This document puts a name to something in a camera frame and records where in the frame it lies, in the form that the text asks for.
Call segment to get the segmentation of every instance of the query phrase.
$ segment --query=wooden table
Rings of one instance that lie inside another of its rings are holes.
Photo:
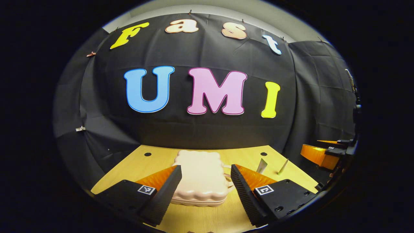
[[[121,180],[135,182],[168,168],[173,164],[179,150],[142,145],[102,177],[91,192],[98,194]],[[277,172],[286,162],[286,158],[270,146],[196,151],[218,152],[224,164],[239,164],[254,171],[263,158],[268,163],[263,175],[276,181],[290,179],[310,192],[317,192],[315,186],[318,183],[291,162],[288,162],[284,171],[278,175]],[[262,152],[267,153],[267,156],[260,155]],[[230,169],[224,168],[224,171],[230,174]],[[251,225],[237,191],[233,190],[228,194],[226,201],[218,207],[170,204],[161,224],[156,228],[168,233],[239,233],[254,229],[255,226]]]

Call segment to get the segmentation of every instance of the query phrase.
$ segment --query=cutout letter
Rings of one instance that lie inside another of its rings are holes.
[[[171,26],[168,26],[165,31],[168,33],[177,33],[177,32],[196,32],[198,31],[197,21],[192,19],[179,19],[170,23]]]
[[[235,23],[224,23],[221,33],[223,33],[226,37],[236,38],[236,39],[244,39],[247,37],[246,33],[244,32],[246,28],[241,24]]]
[[[128,43],[128,36],[129,37],[133,37],[135,36],[139,31],[141,27],[147,27],[149,25],[148,22],[143,23],[143,24],[139,24],[137,26],[133,26],[133,27],[129,27],[127,29],[124,29],[122,31],[122,34],[119,36],[118,40],[116,40],[115,44],[113,44],[110,49],[116,48],[118,46],[124,45],[126,43]]]
[[[137,112],[156,112],[168,103],[170,90],[170,74],[174,72],[172,66],[158,66],[152,72],[157,77],[157,96],[148,101],[142,98],[142,77],[147,73],[144,69],[127,71],[124,78],[127,80],[127,101],[129,106]]]
[[[267,88],[267,99],[265,109],[262,111],[263,118],[274,118],[276,116],[276,99],[280,86],[273,82],[265,83]]]
[[[242,107],[243,85],[247,75],[238,71],[231,71],[227,74],[221,86],[217,83],[213,73],[208,68],[192,68],[188,71],[194,79],[193,101],[187,108],[187,112],[193,115],[201,115],[207,112],[203,105],[203,98],[213,113],[219,110],[220,105],[226,99],[226,105],[221,110],[227,115],[240,115],[244,113]]]
[[[269,46],[270,46],[270,48],[273,50],[273,52],[275,52],[275,53],[276,53],[276,54],[278,54],[278,55],[282,54],[282,51],[280,51],[280,50],[276,47],[277,42],[276,42],[275,40],[273,40],[273,38],[272,38],[272,37],[270,37],[270,36],[266,36],[266,35],[263,35],[263,38],[265,38],[265,39],[267,40],[267,43],[269,44]]]

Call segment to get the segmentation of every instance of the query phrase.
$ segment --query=letter m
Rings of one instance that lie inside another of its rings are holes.
[[[227,115],[240,115],[244,112],[242,107],[243,85],[247,75],[238,71],[231,71],[227,74],[221,86],[217,83],[213,73],[208,68],[192,68],[188,71],[194,79],[193,101],[187,108],[187,112],[193,115],[200,115],[207,112],[203,105],[204,96],[213,113],[226,99],[226,105],[221,110]]]

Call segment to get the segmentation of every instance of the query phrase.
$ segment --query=blue letter u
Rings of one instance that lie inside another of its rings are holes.
[[[156,112],[168,103],[170,89],[170,74],[174,72],[172,66],[158,66],[152,72],[157,76],[157,96],[154,100],[147,101],[142,97],[142,77],[147,71],[136,69],[127,71],[124,78],[127,80],[127,100],[129,106],[137,112]]]

